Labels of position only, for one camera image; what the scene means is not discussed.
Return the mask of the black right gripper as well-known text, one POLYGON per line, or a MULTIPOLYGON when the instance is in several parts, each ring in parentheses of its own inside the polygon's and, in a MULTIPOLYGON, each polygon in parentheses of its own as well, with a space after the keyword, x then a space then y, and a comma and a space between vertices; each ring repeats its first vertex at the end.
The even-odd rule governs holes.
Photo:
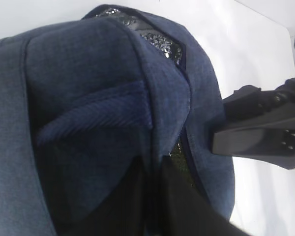
POLYGON ((286 80, 275 90, 261 91, 252 85, 243 86, 223 99, 226 111, 250 108, 257 103, 263 116, 230 123, 215 131, 212 153, 294 169, 295 78, 286 80))

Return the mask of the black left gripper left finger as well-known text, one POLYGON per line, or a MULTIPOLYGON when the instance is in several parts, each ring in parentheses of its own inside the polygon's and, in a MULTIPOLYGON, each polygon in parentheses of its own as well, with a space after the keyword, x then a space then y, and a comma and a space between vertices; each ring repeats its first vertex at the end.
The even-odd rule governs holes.
POLYGON ((111 192, 85 185, 81 178, 58 175, 53 183, 52 220, 59 236, 143 236, 145 234, 145 170, 135 157, 111 192))

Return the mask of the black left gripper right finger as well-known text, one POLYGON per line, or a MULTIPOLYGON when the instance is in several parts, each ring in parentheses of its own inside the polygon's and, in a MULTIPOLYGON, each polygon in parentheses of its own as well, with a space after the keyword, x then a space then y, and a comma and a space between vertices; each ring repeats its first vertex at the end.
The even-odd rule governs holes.
POLYGON ((164 236, 245 236, 216 213, 164 157, 161 167, 161 227, 164 236))

